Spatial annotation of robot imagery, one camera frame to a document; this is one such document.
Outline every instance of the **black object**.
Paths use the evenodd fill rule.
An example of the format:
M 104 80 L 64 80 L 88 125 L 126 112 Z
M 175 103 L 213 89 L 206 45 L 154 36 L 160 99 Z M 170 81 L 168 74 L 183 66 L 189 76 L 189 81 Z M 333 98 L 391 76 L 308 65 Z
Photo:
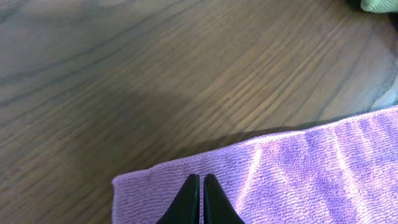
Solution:
M 204 182 L 203 212 L 205 224 L 244 224 L 236 214 L 214 174 Z M 199 223 L 199 175 L 191 174 L 157 224 Z

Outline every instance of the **towel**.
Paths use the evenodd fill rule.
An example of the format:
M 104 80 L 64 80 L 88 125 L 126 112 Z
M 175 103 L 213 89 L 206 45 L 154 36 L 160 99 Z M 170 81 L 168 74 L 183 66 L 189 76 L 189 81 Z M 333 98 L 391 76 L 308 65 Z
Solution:
M 155 223 L 193 173 L 201 202 L 212 173 L 246 224 L 398 223 L 398 107 L 120 175 L 113 222 Z
M 361 7 L 368 12 L 398 12 L 398 0 L 362 0 Z

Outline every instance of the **wooden surface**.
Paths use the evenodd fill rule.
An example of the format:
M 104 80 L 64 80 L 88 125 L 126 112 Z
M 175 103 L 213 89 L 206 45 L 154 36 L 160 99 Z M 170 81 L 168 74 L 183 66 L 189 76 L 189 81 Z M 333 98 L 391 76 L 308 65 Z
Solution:
M 108 223 L 113 177 L 397 103 L 336 0 L 0 0 L 0 222 Z

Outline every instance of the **green cloth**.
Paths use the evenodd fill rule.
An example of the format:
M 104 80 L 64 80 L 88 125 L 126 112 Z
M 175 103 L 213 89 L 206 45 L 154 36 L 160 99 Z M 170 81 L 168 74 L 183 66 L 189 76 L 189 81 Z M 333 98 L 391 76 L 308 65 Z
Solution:
M 362 0 L 361 7 L 368 12 L 398 12 L 398 0 Z

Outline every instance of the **purple towel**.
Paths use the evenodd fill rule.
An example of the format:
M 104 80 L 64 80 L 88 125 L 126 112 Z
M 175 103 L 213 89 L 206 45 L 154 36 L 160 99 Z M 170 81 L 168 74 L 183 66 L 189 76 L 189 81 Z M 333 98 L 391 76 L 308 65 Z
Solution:
M 398 107 L 120 175 L 113 222 L 155 223 L 192 173 L 201 198 L 215 174 L 247 224 L 398 223 Z

